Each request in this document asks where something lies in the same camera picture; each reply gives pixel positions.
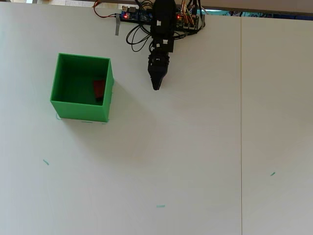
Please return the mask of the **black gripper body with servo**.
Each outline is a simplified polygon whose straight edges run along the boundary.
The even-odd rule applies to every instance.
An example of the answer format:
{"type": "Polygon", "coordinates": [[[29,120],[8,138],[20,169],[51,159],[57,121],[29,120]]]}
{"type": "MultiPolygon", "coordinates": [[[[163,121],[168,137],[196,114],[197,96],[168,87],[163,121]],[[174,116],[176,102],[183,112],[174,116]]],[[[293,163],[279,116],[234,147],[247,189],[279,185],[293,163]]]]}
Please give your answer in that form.
{"type": "Polygon", "coordinates": [[[174,39],[153,38],[149,50],[148,71],[167,71],[169,53],[174,50],[174,39]]]}

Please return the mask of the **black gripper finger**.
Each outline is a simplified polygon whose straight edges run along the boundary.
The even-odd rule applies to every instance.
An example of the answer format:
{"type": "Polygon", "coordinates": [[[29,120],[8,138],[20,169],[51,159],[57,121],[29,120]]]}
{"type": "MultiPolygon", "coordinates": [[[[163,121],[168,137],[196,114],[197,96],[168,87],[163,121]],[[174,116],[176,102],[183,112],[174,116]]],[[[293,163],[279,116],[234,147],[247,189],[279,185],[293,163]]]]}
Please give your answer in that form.
{"type": "Polygon", "coordinates": [[[148,69],[153,89],[157,90],[157,71],[148,69]]]}
{"type": "Polygon", "coordinates": [[[163,78],[165,77],[165,75],[167,74],[168,70],[162,70],[160,72],[157,73],[156,75],[156,90],[160,89],[161,83],[163,78]]]}

